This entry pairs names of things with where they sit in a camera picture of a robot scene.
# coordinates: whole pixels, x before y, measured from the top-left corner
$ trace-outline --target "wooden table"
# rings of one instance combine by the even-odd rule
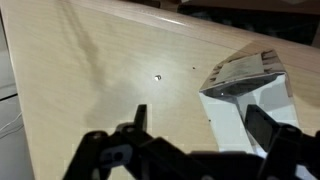
[[[153,136],[216,150],[199,88],[220,61],[270,48],[302,129],[320,129],[318,49],[125,1],[0,2],[36,179],[61,179],[85,132],[111,134],[142,103]]]

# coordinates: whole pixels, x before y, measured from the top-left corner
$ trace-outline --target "white cable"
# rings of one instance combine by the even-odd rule
[[[22,112],[13,121],[9,122],[8,124],[6,124],[2,128],[0,128],[0,132],[2,130],[4,130],[6,127],[10,126],[10,124],[14,123],[16,120],[18,120],[21,117],[21,115],[22,115]]]

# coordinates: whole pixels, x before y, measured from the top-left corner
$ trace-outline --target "screw hole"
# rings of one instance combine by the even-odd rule
[[[123,154],[122,154],[121,152],[117,152],[117,153],[115,153],[114,156],[113,156],[113,159],[114,159],[115,161],[121,161],[122,158],[123,158]]]
[[[154,76],[154,79],[155,79],[156,81],[160,81],[160,80],[161,80],[161,76],[160,76],[160,75],[156,75],[156,76]]]

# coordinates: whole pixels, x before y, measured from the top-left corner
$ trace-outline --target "white box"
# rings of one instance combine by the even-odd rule
[[[220,151],[265,153],[244,128],[248,104],[299,127],[289,79],[274,50],[221,62],[199,95]]]

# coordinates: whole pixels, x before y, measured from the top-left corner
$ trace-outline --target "wood grain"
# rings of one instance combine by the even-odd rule
[[[125,1],[0,2],[36,179],[61,179],[85,132],[111,134],[142,103],[153,136],[216,150],[198,90],[222,60],[266,48],[286,65],[301,126],[320,128],[318,49]]]

